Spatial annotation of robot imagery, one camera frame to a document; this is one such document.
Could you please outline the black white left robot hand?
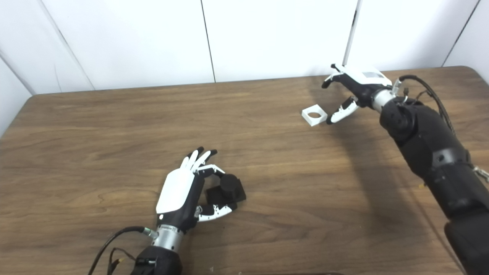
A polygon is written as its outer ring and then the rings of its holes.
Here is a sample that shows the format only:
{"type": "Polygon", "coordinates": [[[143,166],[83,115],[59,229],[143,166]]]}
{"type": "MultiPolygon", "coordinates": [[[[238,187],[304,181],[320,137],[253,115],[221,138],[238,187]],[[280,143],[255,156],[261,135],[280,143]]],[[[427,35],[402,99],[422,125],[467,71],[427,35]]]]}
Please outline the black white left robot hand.
{"type": "Polygon", "coordinates": [[[211,175],[220,178],[226,175],[217,165],[206,164],[217,153],[215,149],[205,152],[203,147],[199,147],[166,176],[155,208],[157,226],[172,226],[179,233],[186,234],[197,223],[218,219],[238,208],[236,202],[198,204],[205,179],[211,175]]]}

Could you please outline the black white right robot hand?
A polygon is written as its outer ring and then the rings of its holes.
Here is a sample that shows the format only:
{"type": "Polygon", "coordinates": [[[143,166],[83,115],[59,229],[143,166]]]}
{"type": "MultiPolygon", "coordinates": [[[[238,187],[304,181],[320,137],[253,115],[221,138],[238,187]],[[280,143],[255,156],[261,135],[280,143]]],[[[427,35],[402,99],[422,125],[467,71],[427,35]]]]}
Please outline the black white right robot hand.
{"type": "Polygon", "coordinates": [[[369,107],[380,113],[384,105],[396,97],[391,80],[374,68],[363,70],[341,64],[332,64],[331,68],[336,72],[325,79],[322,88],[326,89],[330,84],[338,82],[353,95],[346,99],[332,115],[329,115],[327,124],[335,124],[343,120],[358,108],[369,107]]]}

